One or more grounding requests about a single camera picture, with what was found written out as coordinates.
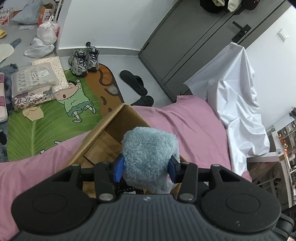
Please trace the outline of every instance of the gray floor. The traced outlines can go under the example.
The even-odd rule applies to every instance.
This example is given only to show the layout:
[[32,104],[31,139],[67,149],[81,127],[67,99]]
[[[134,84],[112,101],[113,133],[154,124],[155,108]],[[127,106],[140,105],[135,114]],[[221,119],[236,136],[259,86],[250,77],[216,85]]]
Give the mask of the gray floor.
[[[0,39],[0,44],[10,44],[17,38],[21,38],[22,41],[18,46],[16,46],[14,53],[0,64],[0,67],[8,64],[17,64],[20,68],[30,65],[31,61],[36,60],[35,58],[24,56],[25,49],[31,43],[34,35],[36,34],[36,25],[34,29],[20,30],[20,25],[4,25],[1,26],[1,28],[7,32],[7,36],[3,39]],[[54,56],[54,53],[51,53],[44,58],[52,56]],[[134,75],[142,77],[144,86],[148,90],[148,95],[151,95],[154,98],[154,107],[162,107],[171,104],[171,101],[169,100],[167,95],[163,92],[159,84],[156,82],[156,80],[142,64],[138,57],[121,55],[100,55],[99,62],[111,69],[125,103],[131,104],[140,98],[140,96],[131,87],[124,83],[119,77],[119,73],[122,70],[126,69],[132,72]],[[61,63],[64,69],[70,68],[68,57],[61,57]]]
[[[61,57],[61,63],[64,69],[70,68],[68,59],[69,57]],[[119,73],[124,69],[142,78],[144,87],[148,90],[148,95],[151,95],[154,99],[154,107],[162,107],[172,103],[138,57],[100,55],[99,62],[106,65],[114,74],[125,103],[132,104],[140,96],[120,78]]]

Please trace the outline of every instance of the blue plush toy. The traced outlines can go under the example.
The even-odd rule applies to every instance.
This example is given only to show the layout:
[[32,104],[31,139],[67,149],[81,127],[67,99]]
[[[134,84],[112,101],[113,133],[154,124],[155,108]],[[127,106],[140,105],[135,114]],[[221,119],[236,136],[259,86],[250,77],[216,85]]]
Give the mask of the blue plush toy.
[[175,186],[168,175],[171,156],[180,161],[178,141],[173,134],[150,127],[136,127],[122,140],[125,158],[123,178],[138,189],[168,194]]

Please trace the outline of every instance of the pink bedsheet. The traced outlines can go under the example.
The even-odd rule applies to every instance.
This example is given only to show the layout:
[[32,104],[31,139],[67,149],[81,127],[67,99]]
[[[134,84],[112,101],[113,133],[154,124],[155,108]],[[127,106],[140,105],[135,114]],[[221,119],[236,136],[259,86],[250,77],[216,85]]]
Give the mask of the pink bedsheet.
[[[175,134],[180,154],[187,161],[200,168],[209,168],[214,163],[231,168],[225,129],[205,101],[195,96],[179,96],[177,103],[161,109],[139,106],[134,109],[151,127]],[[0,163],[0,241],[18,233],[10,212],[14,198],[60,170],[87,134],[64,141],[41,155]],[[248,172],[243,177],[250,180]]]

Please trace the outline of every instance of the gray sneaker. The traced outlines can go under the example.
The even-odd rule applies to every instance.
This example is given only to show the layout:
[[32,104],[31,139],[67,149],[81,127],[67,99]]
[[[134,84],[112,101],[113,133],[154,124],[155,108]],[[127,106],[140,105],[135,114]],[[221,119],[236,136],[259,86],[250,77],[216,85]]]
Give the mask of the gray sneaker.
[[91,46],[86,53],[86,66],[90,71],[99,70],[99,51],[96,47]]
[[69,64],[71,65],[71,72],[77,76],[86,76],[87,67],[85,62],[86,52],[75,49],[72,56],[69,57]]

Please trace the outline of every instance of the blue gripper pad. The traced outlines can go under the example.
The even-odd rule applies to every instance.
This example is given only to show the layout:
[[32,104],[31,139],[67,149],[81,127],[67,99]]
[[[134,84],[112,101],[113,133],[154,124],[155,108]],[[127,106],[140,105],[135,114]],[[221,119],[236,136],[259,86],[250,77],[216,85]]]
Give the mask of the blue gripper pad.
[[118,183],[120,182],[124,172],[124,156],[120,153],[114,163],[116,163],[116,166],[114,168],[113,181]]
[[171,181],[175,182],[177,177],[176,167],[171,159],[168,161],[168,174],[170,175]]

